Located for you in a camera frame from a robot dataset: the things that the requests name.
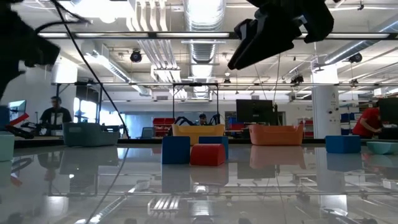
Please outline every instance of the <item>computer monitor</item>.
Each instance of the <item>computer monitor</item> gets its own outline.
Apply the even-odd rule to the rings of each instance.
[[[22,116],[26,111],[26,100],[14,101],[8,103],[10,109],[10,121]]]
[[[275,124],[272,100],[236,100],[238,122]]]
[[[398,98],[384,98],[379,100],[380,120],[391,124],[398,124]]]

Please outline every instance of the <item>red block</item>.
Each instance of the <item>red block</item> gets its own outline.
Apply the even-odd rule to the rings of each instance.
[[[194,166],[219,166],[225,162],[222,144],[195,144],[192,146],[190,163]]]

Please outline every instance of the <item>blue cube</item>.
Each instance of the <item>blue cube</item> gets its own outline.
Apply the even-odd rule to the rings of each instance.
[[[167,136],[162,141],[162,164],[189,164],[189,136]]]
[[[199,144],[223,144],[225,148],[225,159],[228,159],[227,136],[199,136]]]
[[[326,151],[329,153],[360,153],[359,136],[326,136]]]

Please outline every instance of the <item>person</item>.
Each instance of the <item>person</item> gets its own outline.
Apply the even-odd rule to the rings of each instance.
[[[61,107],[62,99],[57,96],[51,97],[52,107],[45,110],[40,117],[41,123],[54,124],[55,112],[57,112],[57,123],[54,125],[60,125],[62,123],[72,122],[72,117],[66,108]]]
[[[204,113],[199,115],[199,125],[207,125],[207,118]]]
[[[371,139],[374,134],[381,132],[379,102],[376,107],[366,109],[358,119],[353,134],[361,136],[363,139]]]

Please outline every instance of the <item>chair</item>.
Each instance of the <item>chair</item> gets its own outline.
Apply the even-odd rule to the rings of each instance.
[[[152,139],[153,137],[155,137],[155,128],[142,128],[141,139]]]

